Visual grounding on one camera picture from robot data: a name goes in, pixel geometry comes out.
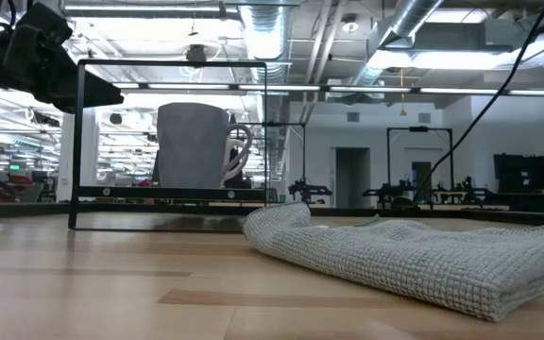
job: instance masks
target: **doorway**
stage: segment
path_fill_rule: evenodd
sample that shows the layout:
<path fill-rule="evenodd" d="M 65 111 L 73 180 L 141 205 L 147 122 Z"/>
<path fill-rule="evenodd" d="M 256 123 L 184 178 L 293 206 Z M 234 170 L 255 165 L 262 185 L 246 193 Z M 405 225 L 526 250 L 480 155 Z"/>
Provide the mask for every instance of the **doorway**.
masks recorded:
<path fill-rule="evenodd" d="M 411 169 L 413 171 L 413 183 L 416 185 L 416 189 L 420 191 L 419 199 L 430 202 L 432 200 L 432 182 L 428 180 L 423 187 L 421 187 L 421 184 L 432 172 L 432 163 L 430 161 L 413 161 Z"/>
<path fill-rule="evenodd" d="M 335 177 L 336 208 L 368 208 L 363 192 L 370 189 L 370 149 L 336 148 Z"/>

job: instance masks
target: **ceiling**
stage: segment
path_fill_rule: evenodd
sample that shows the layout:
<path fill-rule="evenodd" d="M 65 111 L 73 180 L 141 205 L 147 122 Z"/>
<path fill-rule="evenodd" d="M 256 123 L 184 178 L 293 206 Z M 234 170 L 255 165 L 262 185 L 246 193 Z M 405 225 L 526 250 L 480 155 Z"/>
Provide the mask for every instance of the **ceiling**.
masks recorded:
<path fill-rule="evenodd" d="M 217 1 L 196 1 L 199 5 L 217 4 Z M 72 1 L 69 4 L 114 3 L 117 5 L 183 5 L 191 6 L 193 1 Z M 438 23 L 480 23 L 488 17 L 521 18 L 533 15 L 544 1 L 475 1 L 447 0 L 428 22 Z M 19 9 L 23 9 L 23 1 L 17 1 Z M 278 60 L 288 65 L 288 82 L 303 84 L 310 54 L 315 43 L 317 22 L 322 10 L 322 0 L 304 0 L 298 7 L 290 7 L 288 51 L 284 59 Z M 354 14 L 358 28 L 352 32 L 338 29 L 330 56 L 322 73 L 321 83 L 327 79 L 353 77 L 364 65 L 366 60 L 366 39 L 373 24 L 384 17 L 392 15 L 396 1 L 392 0 L 352 0 L 344 8 L 346 14 Z M 323 42 L 329 38 L 333 12 L 327 23 L 327 34 Z M 202 44 L 208 60 L 248 60 L 249 54 L 245 42 L 243 24 L 234 20 L 193 19 L 190 14 L 185 18 L 145 18 L 135 15 L 128 18 L 97 18 L 97 17 L 68 17 L 69 26 L 74 30 L 73 37 L 64 46 L 72 58 L 86 59 L 141 59 L 141 60 L 184 60 L 184 53 L 191 44 Z M 4 11 L 2 18 L 9 17 Z M 111 82 L 203 82 L 203 83 L 247 83 L 252 81 L 248 69 L 190 69 L 186 67 L 90 67 L 91 72 Z M 402 76 L 398 72 L 382 73 L 380 80 L 386 86 L 421 86 L 421 87 L 474 87 L 496 88 L 506 77 L 504 71 L 469 71 L 469 70 L 435 70 L 406 68 Z M 544 69 L 522 70 L 514 80 L 513 87 L 529 89 L 544 88 Z M 156 147 L 149 142 L 145 135 L 136 133 L 133 136 L 115 135 L 119 131 L 155 131 L 157 107 L 175 101 L 195 101 L 215 103 L 220 108 L 235 114 L 239 122 L 259 122 L 258 93 L 241 93 L 241 95 L 194 93 L 140 92 L 126 93 L 123 105 L 98 108 L 101 114 L 102 131 L 109 132 L 108 137 L 101 140 L 100 160 L 102 171 L 112 168 L 108 161 L 111 151 L 118 154 L 118 159 L 129 158 L 136 149 L 142 150 L 140 166 L 128 166 L 127 171 L 144 174 L 152 168 L 154 154 L 145 153 L 148 147 Z M 382 101 L 391 107 L 402 100 L 400 94 L 387 94 Z M 408 95 L 407 102 L 423 102 L 431 109 L 441 109 L 448 105 L 454 96 L 439 95 Z M 329 116 L 328 125 L 332 126 L 332 108 L 339 104 L 319 103 L 313 115 L 320 119 Z M 291 119 L 298 120 L 301 112 L 301 102 L 292 102 Z M 358 107 L 365 111 L 366 106 Z M 0 137 L 0 146 L 8 148 L 10 140 L 29 142 L 33 146 L 41 145 L 39 152 L 46 157 L 56 159 L 60 149 L 61 129 L 59 127 L 44 127 L 35 122 L 31 112 L 39 112 L 59 121 L 62 124 L 64 113 L 36 101 L 31 94 L 0 90 L 0 129 L 18 130 L 23 133 L 7 131 L 5 137 Z M 114 125 L 109 118 L 113 113 L 120 113 L 126 119 L 122 125 Z M 47 129 L 48 134 L 31 134 L 30 130 Z M 252 173 L 261 172 L 257 166 Z"/>

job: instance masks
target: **black cable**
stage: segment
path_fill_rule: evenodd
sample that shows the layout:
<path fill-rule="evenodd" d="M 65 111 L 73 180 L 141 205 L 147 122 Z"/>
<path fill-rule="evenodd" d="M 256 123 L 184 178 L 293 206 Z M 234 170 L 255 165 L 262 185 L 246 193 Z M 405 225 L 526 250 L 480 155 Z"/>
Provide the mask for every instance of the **black cable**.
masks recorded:
<path fill-rule="evenodd" d="M 454 152 L 454 150 L 456 150 L 456 148 L 459 147 L 459 145 L 466 139 L 466 137 L 469 135 L 473 127 L 475 127 L 476 124 L 478 124 L 478 122 L 480 121 L 480 119 L 484 117 L 484 115 L 488 112 L 490 107 L 497 101 L 499 96 L 505 91 L 505 89 L 511 82 L 511 79 L 513 79 L 513 77 L 516 75 L 516 71 L 518 70 L 518 66 L 521 63 L 521 60 L 524 58 L 524 54 L 526 53 L 526 49 L 528 48 L 528 45 L 532 42 L 533 39 L 536 38 L 536 30 L 540 26 L 540 23 L 543 21 L 543 18 L 544 18 L 544 7 L 543 7 L 543 10 L 540 12 L 540 14 L 538 14 L 538 18 L 536 18 L 535 24 L 533 25 L 533 28 L 530 30 L 530 33 L 528 33 L 528 37 L 526 38 L 524 45 L 521 47 L 518 57 L 516 58 L 516 61 L 514 62 L 514 66 L 512 67 L 511 72 L 509 73 L 509 76 L 507 76 L 507 79 L 505 80 L 505 82 L 503 82 L 499 90 L 492 96 L 492 98 L 490 98 L 490 100 L 488 101 L 488 104 L 486 104 L 486 106 L 482 109 L 480 114 L 478 114 L 476 119 L 474 119 L 473 122 L 471 122 L 471 124 L 469 125 L 469 127 L 467 127 L 466 131 L 463 133 L 461 138 L 459 138 L 457 143 L 454 144 L 454 146 L 449 150 L 449 152 L 446 153 L 446 155 L 442 156 L 442 158 L 433 165 L 432 171 L 430 171 L 427 177 L 418 185 L 419 188 L 416 190 L 415 197 L 413 198 L 413 201 L 416 204 L 417 204 L 417 199 L 419 197 L 419 194 L 421 193 L 421 189 L 424 188 L 425 185 L 430 181 L 430 179 L 432 178 L 432 174 L 435 172 L 435 170 L 437 170 L 438 166 L 440 166 L 440 164 L 443 161 L 445 161 L 448 157 L 450 157 L 452 153 Z"/>
<path fill-rule="evenodd" d="M 16 25 L 16 5 L 14 5 L 14 0 L 8 0 L 8 5 L 9 5 L 9 12 L 11 13 L 9 26 L 14 27 L 14 25 Z"/>

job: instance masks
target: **waffle-knit towel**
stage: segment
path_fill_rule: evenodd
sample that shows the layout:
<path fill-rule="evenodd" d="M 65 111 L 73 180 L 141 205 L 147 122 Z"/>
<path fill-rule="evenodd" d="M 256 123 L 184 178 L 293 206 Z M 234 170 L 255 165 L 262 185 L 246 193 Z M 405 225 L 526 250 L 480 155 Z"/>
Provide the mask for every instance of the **waffle-knit towel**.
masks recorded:
<path fill-rule="evenodd" d="M 260 209 L 243 226 L 261 252 L 491 321 L 544 294 L 544 226 L 442 231 L 416 221 L 314 228 L 305 204 Z"/>

